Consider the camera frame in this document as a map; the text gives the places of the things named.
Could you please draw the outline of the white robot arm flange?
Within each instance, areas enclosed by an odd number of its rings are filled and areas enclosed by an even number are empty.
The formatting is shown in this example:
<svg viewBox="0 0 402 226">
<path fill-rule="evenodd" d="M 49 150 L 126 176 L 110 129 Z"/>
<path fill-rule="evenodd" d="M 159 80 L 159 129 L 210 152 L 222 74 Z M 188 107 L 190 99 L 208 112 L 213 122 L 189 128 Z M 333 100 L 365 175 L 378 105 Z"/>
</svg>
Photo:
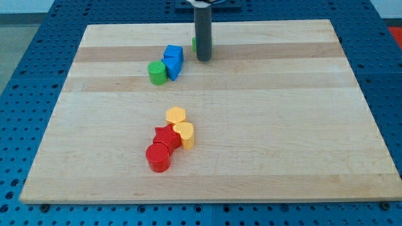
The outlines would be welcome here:
<svg viewBox="0 0 402 226">
<path fill-rule="evenodd" d="M 195 8 L 207 8 L 213 4 L 219 4 L 225 0 L 186 0 Z"/>
</svg>

